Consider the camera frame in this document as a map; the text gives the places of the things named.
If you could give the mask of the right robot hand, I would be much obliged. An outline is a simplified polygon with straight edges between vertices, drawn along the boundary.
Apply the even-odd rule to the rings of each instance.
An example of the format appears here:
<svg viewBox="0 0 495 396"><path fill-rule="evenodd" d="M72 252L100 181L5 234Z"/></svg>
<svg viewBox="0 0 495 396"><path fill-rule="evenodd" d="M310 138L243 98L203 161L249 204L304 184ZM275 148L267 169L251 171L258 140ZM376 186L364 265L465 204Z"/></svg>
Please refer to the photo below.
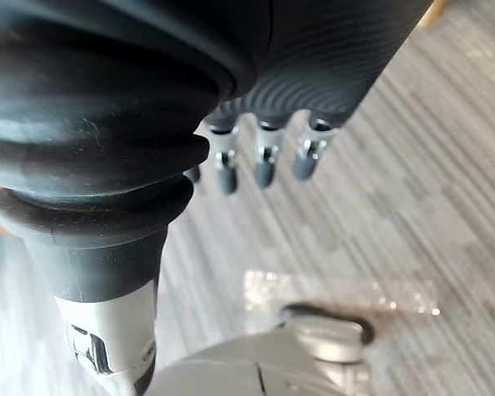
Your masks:
<svg viewBox="0 0 495 396"><path fill-rule="evenodd" d="M427 1L0 1L0 225L53 290L73 354L144 394L168 225L202 121L343 125Z"/></svg>

